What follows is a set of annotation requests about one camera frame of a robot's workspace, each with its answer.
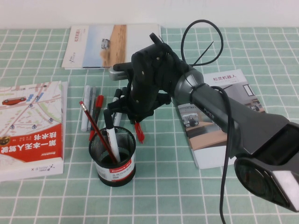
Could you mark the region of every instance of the black cable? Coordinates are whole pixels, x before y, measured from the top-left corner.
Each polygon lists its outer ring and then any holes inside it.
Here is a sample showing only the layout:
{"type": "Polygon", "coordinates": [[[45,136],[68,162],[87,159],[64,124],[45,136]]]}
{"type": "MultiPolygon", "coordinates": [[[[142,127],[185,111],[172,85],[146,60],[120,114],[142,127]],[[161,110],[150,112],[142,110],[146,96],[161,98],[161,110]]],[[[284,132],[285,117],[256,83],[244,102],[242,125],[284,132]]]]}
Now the black cable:
{"type": "Polygon", "coordinates": [[[223,36],[222,36],[222,33],[221,33],[221,31],[219,30],[219,28],[215,25],[215,24],[213,24],[212,22],[210,22],[209,20],[196,20],[196,21],[194,21],[193,23],[191,23],[187,28],[186,28],[186,30],[185,30],[185,32],[184,32],[184,34],[183,34],[183,38],[182,38],[182,42],[181,42],[181,55],[182,55],[182,60],[184,61],[184,62],[186,62],[186,59],[185,59],[185,55],[184,55],[184,43],[185,43],[185,38],[186,38],[186,35],[187,35],[187,33],[188,33],[188,31],[189,31],[189,29],[193,26],[193,25],[195,25],[195,24],[197,24],[197,23],[200,23],[200,22],[204,22],[204,23],[207,23],[207,24],[210,24],[212,27],[214,27],[215,29],[216,29],[216,31],[218,32],[218,34],[219,34],[219,36],[220,36],[220,40],[221,40],[221,48],[220,48],[220,51],[219,51],[219,53],[218,53],[218,55],[213,59],[213,60],[211,60],[211,61],[209,61],[209,62],[205,62],[205,63],[200,63],[200,64],[196,64],[196,62],[206,53],[206,51],[210,48],[210,46],[205,50],[205,52],[199,57],[199,59],[194,63],[194,64],[190,64],[192,67],[193,66],[202,66],[202,65],[206,65],[206,64],[210,64],[210,63],[212,63],[212,62],[214,62],[214,61],[216,61],[218,58],[219,58],[219,56],[221,55],[221,53],[222,53],[222,51],[223,51],[223,36]]]}
{"type": "Polygon", "coordinates": [[[220,217],[223,224],[226,224],[224,216],[223,216],[223,198],[224,198],[224,186],[226,180],[226,174],[228,170],[228,160],[229,160],[229,152],[231,151],[232,147],[232,131],[234,130],[234,121],[232,119],[232,111],[230,107],[229,97],[227,93],[219,86],[211,86],[213,89],[218,90],[221,92],[225,108],[228,113],[228,130],[227,130],[227,143],[226,143],[226,151],[225,151],[225,158],[224,158],[224,166],[223,166],[223,174],[221,180],[221,189],[220,189],[220,204],[219,204],[219,212],[220,217]]]}

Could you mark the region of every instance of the white wall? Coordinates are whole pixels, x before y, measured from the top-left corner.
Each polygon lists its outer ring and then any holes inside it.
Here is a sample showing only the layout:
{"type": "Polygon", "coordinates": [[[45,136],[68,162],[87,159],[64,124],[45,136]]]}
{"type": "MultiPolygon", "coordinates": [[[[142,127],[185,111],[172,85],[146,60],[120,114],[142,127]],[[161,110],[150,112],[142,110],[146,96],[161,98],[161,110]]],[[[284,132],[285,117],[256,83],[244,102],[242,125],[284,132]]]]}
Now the white wall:
{"type": "Polygon", "coordinates": [[[299,26],[299,0],[0,0],[0,28],[155,22],[184,27],[299,26]]]}

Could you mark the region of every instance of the map illustration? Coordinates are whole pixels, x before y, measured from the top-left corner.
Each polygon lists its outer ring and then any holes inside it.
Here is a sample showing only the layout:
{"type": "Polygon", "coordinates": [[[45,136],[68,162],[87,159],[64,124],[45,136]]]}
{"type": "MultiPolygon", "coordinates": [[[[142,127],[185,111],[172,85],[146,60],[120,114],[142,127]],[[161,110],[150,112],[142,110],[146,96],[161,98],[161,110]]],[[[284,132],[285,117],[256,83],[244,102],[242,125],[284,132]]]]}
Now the map illustration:
{"type": "Polygon", "coordinates": [[[0,137],[32,134],[60,124],[61,90],[61,82],[0,88],[0,137]]]}

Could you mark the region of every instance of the white book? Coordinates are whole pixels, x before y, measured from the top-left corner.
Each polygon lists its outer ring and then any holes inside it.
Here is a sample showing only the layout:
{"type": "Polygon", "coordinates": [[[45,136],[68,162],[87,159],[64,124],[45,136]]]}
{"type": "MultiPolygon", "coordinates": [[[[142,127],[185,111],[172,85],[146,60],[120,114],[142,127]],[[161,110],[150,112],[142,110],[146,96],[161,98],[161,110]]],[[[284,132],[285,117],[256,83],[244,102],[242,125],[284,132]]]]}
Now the white book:
{"type": "MultiPolygon", "coordinates": [[[[265,112],[241,70],[204,74],[209,86],[219,86],[239,103],[258,112],[265,112]]],[[[178,105],[195,164],[200,169],[224,165],[227,134],[193,104],[178,105]]],[[[229,159],[231,165],[235,158],[229,159]]]]}
{"type": "Polygon", "coordinates": [[[109,68],[131,61],[135,52],[153,44],[150,34],[161,35],[157,24],[72,26],[62,67],[109,68]]]}
{"type": "Polygon", "coordinates": [[[0,87],[0,182],[63,173],[67,88],[0,87]]]}

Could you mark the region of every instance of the mesh pen cup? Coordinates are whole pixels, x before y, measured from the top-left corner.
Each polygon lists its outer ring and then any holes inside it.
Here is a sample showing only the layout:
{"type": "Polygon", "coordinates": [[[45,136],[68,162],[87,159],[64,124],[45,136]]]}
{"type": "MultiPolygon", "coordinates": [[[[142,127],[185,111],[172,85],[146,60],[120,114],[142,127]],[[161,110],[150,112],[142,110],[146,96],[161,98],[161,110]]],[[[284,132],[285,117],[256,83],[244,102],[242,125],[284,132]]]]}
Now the mesh pen cup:
{"type": "MultiPolygon", "coordinates": [[[[123,127],[115,126],[115,134],[121,162],[114,164],[98,135],[89,143],[89,154],[95,161],[100,180],[111,187],[120,187],[129,183],[136,172],[135,149],[136,140],[133,134],[123,127]]],[[[106,128],[101,133],[108,142],[106,128]]]]}

